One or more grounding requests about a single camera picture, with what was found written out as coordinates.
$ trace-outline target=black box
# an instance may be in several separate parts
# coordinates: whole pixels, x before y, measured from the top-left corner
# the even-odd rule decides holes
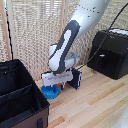
[[[47,128],[49,103],[20,60],[0,62],[0,128]]]
[[[97,32],[90,56],[98,49],[106,31]],[[128,36],[109,32],[101,49],[87,64],[88,67],[112,78],[119,79],[128,73]]]

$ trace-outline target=plastic container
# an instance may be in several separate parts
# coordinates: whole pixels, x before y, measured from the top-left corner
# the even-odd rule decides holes
[[[59,88],[56,85],[53,85],[53,87],[51,87],[51,85],[50,86],[42,86],[41,91],[43,92],[44,96],[47,99],[54,99],[57,97]]]

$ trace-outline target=cable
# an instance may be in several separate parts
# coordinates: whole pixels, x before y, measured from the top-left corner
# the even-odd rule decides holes
[[[93,54],[93,56],[84,64],[82,65],[81,67],[79,67],[77,70],[81,69],[82,67],[84,67],[86,64],[88,64],[92,59],[93,57],[98,53],[98,51],[100,50],[101,46],[103,45],[104,41],[106,40],[107,36],[108,36],[108,33],[109,31],[111,30],[113,24],[115,23],[115,21],[117,20],[117,18],[119,17],[119,15],[123,12],[123,10],[128,6],[128,3],[120,10],[120,12],[117,14],[116,18],[114,19],[114,21],[112,22],[112,24],[110,25],[109,29],[107,30],[107,33],[104,37],[104,39],[102,40],[99,48],[96,50],[96,52]]]

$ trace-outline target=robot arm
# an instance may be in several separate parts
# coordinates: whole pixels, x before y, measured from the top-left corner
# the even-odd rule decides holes
[[[101,19],[111,0],[80,0],[77,9],[63,31],[58,44],[50,46],[49,68],[61,74],[78,62],[79,57],[69,49],[80,36],[91,30]]]

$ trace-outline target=floor plank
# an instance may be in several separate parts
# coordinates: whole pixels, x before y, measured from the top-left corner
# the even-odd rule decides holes
[[[86,66],[81,72],[79,90],[66,84],[64,91],[48,100],[48,128],[110,128],[123,112],[128,103],[128,75],[113,80]],[[39,88],[43,85],[42,80],[36,83]]]

